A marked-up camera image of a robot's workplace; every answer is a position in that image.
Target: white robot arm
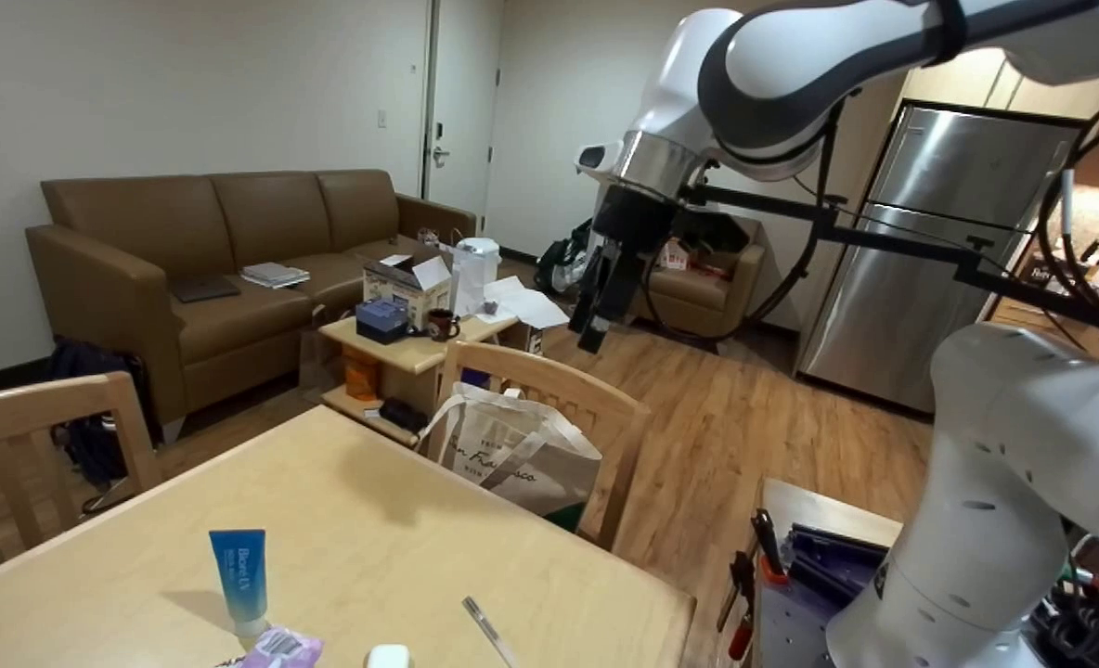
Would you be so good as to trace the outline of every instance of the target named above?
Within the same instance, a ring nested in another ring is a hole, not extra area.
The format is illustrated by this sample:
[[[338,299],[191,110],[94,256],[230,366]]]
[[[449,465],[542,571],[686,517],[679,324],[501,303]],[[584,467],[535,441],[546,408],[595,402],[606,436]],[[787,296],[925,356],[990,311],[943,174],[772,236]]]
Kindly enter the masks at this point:
[[[579,165],[608,186],[599,296],[576,329],[620,320],[677,201],[729,162],[801,169],[828,110],[860,82],[999,45],[1040,82],[1099,72],[1099,0],[821,0],[694,11],[679,21],[620,148]],[[1037,665],[1021,616],[1067,564],[1061,517],[1099,533],[1099,363],[1027,335],[970,326],[933,363],[927,488],[879,578],[828,629],[842,668]]]

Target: white paper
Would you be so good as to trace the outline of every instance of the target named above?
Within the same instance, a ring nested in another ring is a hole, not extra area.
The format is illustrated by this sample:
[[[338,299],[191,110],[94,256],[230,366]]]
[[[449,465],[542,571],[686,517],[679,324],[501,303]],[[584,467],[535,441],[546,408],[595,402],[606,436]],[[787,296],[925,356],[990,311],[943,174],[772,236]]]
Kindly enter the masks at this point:
[[[427,294],[427,290],[449,283],[449,269],[444,269],[442,256],[429,256],[429,261],[412,268],[412,277]]]
[[[516,314],[535,329],[569,324],[569,314],[546,294],[528,290],[516,274],[491,283],[484,296],[499,303],[499,314]]]
[[[396,268],[403,261],[407,261],[403,253],[394,253],[394,256],[381,256],[380,262]]]

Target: box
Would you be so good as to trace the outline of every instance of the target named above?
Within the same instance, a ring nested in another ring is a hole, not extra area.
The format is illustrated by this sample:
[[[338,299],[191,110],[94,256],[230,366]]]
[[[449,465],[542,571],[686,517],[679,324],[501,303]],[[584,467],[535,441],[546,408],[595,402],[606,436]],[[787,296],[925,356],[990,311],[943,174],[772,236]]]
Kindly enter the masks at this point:
[[[453,277],[439,253],[386,256],[363,269],[363,299],[373,296],[400,296],[407,324],[423,326],[429,309],[449,309]]]

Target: wooden table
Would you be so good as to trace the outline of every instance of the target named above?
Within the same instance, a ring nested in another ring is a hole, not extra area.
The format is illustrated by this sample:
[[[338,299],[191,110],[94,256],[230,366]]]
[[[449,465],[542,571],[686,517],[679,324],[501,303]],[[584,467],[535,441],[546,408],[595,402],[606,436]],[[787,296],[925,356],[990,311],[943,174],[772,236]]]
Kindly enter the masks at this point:
[[[463,320],[462,335],[453,341],[488,341],[505,335],[509,326],[516,326],[514,314],[505,320]],[[381,397],[396,397],[420,413],[434,413],[439,408],[439,379],[434,369],[444,358],[444,341],[434,336],[400,336],[400,341],[373,341],[356,335],[356,320],[335,320],[322,326],[322,336],[338,341],[347,350],[347,363],[354,363],[356,356],[380,358],[381,363],[381,379],[380,379],[380,393]],[[415,432],[381,420],[380,403],[381,402],[356,402],[350,397],[342,385],[335,385],[332,393],[322,393],[322,402],[359,423],[368,423],[373,430],[381,430],[394,441],[415,446]]]
[[[213,525],[267,530],[267,616],[354,668],[376,642],[415,665],[677,665],[691,598],[386,436],[313,408],[0,566],[0,668],[213,668],[238,655]]]

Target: doorway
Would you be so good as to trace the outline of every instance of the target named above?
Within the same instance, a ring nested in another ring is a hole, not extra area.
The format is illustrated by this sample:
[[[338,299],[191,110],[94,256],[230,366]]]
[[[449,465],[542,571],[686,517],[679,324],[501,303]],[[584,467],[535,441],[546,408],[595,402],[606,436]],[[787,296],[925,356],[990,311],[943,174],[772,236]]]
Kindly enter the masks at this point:
[[[488,227],[491,129],[501,84],[501,0],[429,0],[423,197]]]

